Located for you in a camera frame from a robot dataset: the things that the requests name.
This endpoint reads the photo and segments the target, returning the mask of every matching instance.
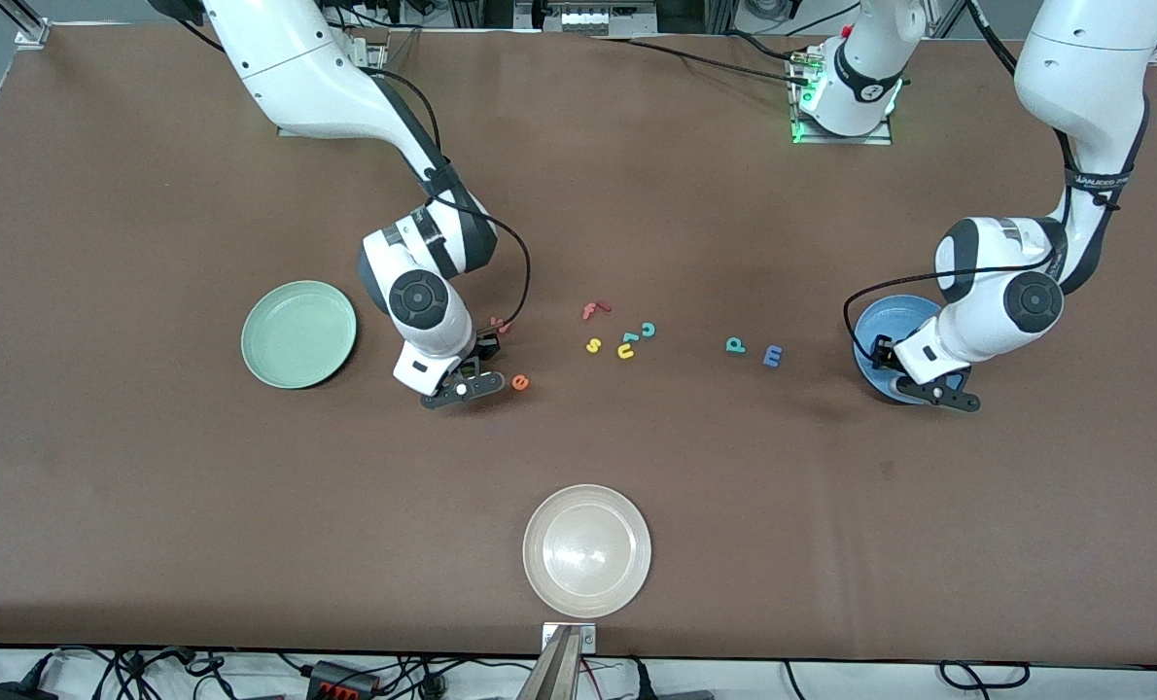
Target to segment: brown table surface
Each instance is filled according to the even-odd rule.
[[[975,415],[877,399],[840,309],[929,270],[958,218],[1053,208],[1054,139],[983,45],[921,45],[889,148],[791,145],[782,86],[582,37],[429,34],[401,69],[529,240],[495,362],[526,392],[427,412],[392,380],[400,340],[355,272],[422,200],[391,147],[277,137],[179,28],[60,27],[15,59],[0,642],[531,653],[560,616],[522,531],[594,482],[654,546],[605,655],[1157,663],[1156,68],[1099,274],[980,364]],[[521,273],[507,236],[457,287],[486,318]],[[332,381],[280,391],[241,324],[295,279],[336,283],[361,333]],[[595,297],[613,314],[582,323]]]

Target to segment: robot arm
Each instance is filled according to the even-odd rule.
[[[961,386],[971,364],[1027,345],[1057,323],[1064,294],[1093,274],[1129,180],[1148,123],[1143,80],[1156,45],[1157,0],[1045,0],[1015,71],[1015,93],[1075,143],[1062,198],[1049,216],[971,216],[946,231],[935,252],[946,305],[907,338],[878,342],[875,367],[907,375],[898,378],[899,392],[934,404],[943,393],[952,398],[946,386]],[[897,57],[898,47],[890,53]],[[964,272],[986,267],[1001,270]]]
[[[923,39],[921,0],[863,0],[849,32],[815,50],[823,75],[799,110],[841,137],[862,137],[890,112],[907,59]]]
[[[442,202],[485,208],[395,89],[353,65],[314,0],[204,3],[242,84],[273,124],[297,137],[388,141],[427,193],[423,207],[366,236],[358,273],[405,339],[392,376],[435,395],[476,346],[471,315],[448,280],[487,265],[496,246],[486,219]]]

